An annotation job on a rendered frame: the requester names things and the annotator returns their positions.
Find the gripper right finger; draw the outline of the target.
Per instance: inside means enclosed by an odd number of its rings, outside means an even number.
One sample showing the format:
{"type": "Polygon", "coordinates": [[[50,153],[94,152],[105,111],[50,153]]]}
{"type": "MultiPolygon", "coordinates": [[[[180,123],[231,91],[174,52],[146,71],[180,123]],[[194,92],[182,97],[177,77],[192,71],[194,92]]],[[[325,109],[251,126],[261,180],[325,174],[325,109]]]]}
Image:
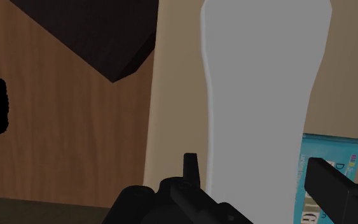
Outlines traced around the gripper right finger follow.
{"type": "Polygon", "coordinates": [[[308,159],[304,187],[334,224],[358,224],[358,184],[323,158],[308,159]]]}

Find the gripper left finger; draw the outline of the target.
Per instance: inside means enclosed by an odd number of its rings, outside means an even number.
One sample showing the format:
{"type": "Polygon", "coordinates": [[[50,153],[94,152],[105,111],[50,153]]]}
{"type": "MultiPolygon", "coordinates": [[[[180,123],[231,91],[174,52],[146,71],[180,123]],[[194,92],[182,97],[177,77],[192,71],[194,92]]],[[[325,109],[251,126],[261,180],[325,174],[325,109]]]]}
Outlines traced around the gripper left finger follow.
{"type": "Polygon", "coordinates": [[[227,202],[200,188],[197,154],[185,153],[181,177],[165,178],[154,192],[133,185],[121,191],[102,224],[253,224],[227,202]]]}

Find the teal book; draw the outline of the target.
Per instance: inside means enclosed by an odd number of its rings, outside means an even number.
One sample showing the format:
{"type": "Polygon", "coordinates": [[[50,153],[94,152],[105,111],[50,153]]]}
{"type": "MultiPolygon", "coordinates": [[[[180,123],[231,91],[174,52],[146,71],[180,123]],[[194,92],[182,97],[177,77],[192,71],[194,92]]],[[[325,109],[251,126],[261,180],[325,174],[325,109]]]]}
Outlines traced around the teal book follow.
{"type": "Polygon", "coordinates": [[[302,137],[293,224],[334,224],[304,188],[310,157],[323,158],[346,177],[354,180],[358,168],[358,139],[306,133],[302,137]]]}

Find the pale grey flat board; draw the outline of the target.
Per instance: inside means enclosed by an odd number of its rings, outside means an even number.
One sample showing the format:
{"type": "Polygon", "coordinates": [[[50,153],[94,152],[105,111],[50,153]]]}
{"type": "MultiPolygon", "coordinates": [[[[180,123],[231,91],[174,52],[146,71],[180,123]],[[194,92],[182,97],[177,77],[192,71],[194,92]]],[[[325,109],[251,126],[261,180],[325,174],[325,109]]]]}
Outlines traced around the pale grey flat board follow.
{"type": "Polygon", "coordinates": [[[253,224],[293,224],[299,150],[330,0],[205,0],[206,191],[253,224]]]}

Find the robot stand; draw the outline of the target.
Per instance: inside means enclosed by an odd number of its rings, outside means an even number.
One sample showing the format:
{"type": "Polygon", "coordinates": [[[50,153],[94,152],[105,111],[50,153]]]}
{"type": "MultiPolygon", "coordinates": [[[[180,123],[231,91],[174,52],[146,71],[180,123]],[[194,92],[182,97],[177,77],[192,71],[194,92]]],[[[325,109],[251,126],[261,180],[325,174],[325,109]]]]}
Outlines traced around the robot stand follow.
{"type": "Polygon", "coordinates": [[[10,0],[116,82],[135,73],[155,48],[159,0],[10,0]]]}

